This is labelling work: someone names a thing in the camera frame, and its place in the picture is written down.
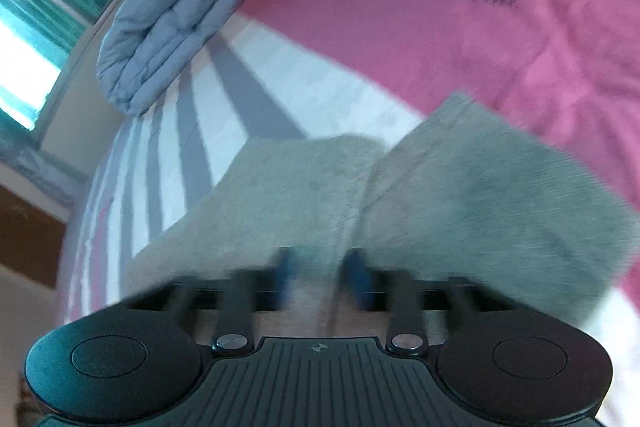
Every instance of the wooden cabinet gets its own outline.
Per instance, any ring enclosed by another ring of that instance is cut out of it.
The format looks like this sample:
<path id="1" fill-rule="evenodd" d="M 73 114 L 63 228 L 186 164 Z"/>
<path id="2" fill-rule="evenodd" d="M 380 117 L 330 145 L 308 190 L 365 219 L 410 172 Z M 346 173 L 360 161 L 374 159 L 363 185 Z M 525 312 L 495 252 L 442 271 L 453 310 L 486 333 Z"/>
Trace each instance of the wooden cabinet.
<path id="1" fill-rule="evenodd" d="M 0 264 L 56 285 L 65 224 L 0 186 Z"/>

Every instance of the black circular pad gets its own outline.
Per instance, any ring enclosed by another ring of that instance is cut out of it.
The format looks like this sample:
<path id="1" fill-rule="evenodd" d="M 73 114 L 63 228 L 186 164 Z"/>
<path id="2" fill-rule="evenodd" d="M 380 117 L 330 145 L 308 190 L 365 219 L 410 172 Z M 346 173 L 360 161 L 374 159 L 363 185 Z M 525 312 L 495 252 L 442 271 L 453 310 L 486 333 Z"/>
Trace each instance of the black circular pad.
<path id="1" fill-rule="evenodd" d="M 537 337 L 519 337 L 494 347 L 494 362 L 512 377 L 545 380 L 566 366 L 562 347 Z"/>
<path id="2" fill-rule="evenodd" d="M 35 396 L 68 419 L 123 423 L 167 409 L 200 374 L 200 352 L 170 317 L 98 312 L 40 339 L 25 362 Z"/>
<path id="3" fill-rule="evenodd" d="M 465 407 L 521 426 L 593 412 L 612 378 L 609 355 L 589 335 L 521 310 L 479 315 L 443 344 L 436 370 Z"/>
<path id="4" fill-rule="evenodd" d="M 145 344 L 120 335 L 105 335 L 81 343 L 71 354 L 80 373 L 94 378 L 121 377 L 146 359 Z"/>

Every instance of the logo mark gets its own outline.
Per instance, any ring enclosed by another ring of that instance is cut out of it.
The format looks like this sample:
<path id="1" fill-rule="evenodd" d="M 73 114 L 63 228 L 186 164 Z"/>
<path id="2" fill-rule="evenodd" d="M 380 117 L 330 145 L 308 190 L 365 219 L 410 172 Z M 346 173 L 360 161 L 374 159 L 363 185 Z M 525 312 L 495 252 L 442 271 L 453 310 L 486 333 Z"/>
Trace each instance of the logo mark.
<path id="1" fill-rule="evenodd" d="M 313 349 L 316 353 L 324 353 L 327 349 L 329 349 L 329 346 L 318 342 L 317 344 L 311 346 L 311 349 Z"/>

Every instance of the blue part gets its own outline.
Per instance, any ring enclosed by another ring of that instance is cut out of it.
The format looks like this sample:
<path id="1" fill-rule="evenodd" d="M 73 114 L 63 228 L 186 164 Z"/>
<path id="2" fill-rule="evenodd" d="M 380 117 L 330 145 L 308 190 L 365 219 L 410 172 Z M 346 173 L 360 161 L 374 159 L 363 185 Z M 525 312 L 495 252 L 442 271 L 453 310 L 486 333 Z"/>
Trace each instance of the blue part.
<path id="1" fill-rule="evenodd" d="M 357 250 L 351 250 L 344 258 L 346 281 L 361 310 L 373 308 L 373 279 L 369 268 L 364 263 L 362 255 Z"/>
<path id="2" fill-rule="evenodd" d="M 280 250 L 280 262 L 274 268 L 274 290 L 275 296 L 277 299 L 275 307 L 277 309 L 281 309 L 284 302 L 287 300 L 287 283 L 289 282 L 290 276 L 293 272 L 292 270 L 292 254 L 289 248 L 282 248 Z"/>

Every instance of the round button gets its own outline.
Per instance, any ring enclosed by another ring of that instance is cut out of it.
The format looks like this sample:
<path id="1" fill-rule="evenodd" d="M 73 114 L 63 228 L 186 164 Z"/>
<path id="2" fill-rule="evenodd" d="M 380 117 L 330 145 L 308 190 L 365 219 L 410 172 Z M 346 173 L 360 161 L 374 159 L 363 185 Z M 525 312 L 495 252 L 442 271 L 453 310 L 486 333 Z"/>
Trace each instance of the round button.
<path id="1" fill-rule="evenodd" d="M 146 359 L 144 344 L 119 335 L 89 339 L 74 349 L 71 362 L 83 375 L 115 378 L 131 373 Z"/>
<path id="2" fill-rule="evenodd" d="M 406 349 L 408 351 L 414 351 L 422 346 L 423 341 L 418 335 L 412 333 L 402 333 L 396 335 L 391 339 L 391 343 L 398 349 Z"/>
<path id="3" fill-rule="evenodd" d="M 508 339 L 494 348 L 494 362 L 512 377 L 546 380 L 566 367 L 562 347 L 537 337 Z"/>
<path id="4" fill-rule="evenodd" d="M 227 333 L 218 338 L 216 344 L 220 349 L 226 349 L 227 351 L 235 351 L 236 349 L 242 349 L 249 343 L 244 335 L 238 333 Z"/>

